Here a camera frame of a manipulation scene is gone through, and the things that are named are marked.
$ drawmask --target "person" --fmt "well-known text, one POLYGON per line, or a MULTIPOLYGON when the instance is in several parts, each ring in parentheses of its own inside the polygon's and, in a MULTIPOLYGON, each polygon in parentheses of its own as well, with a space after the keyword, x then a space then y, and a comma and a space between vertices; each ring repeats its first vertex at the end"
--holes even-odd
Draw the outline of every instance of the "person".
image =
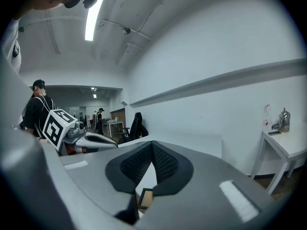
POLYGON ((24 115, 26 132, 45 139, 43 129, 50 110, 56 109, 53 100, 46 95, 45 82, 36 80, 32 86, 33 98, 29 101, 24 115))
MULTIPOLYGON (((19 20, 30 10, 49 10, 57 8, 62 4, 66 8, 72 8, 79 3, 80 0, 26 0, 20 10, 15 14, 0 41, 0 57, 7 59, 11 63, 11 67, 18 73, 21 65, 21 50, 18 43, 18 27, 19 20)), ((84 0, 84 7, 89 9, 97 0, 84 0)))
POLYGON ((101 115, 102 112, 104 112, 104 109, 100 108, 97 113, 97 118, 98 118, 98 134, 103 136, 104 133, 102 131, 102 128, 103 128, 102 115, 101 115))

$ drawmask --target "ceiling light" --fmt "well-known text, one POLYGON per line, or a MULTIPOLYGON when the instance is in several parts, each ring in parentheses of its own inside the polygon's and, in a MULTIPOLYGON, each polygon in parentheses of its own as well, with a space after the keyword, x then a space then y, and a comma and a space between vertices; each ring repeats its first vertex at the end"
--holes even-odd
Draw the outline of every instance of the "ceiling light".
POLYGON ((95 3, 94 6, 88 10, 86 27, 85 27, 85 40, 87 41, 93 40, 96 20, 98 17, 102 1, 103 0, 98 0, 97 3, 95 3))

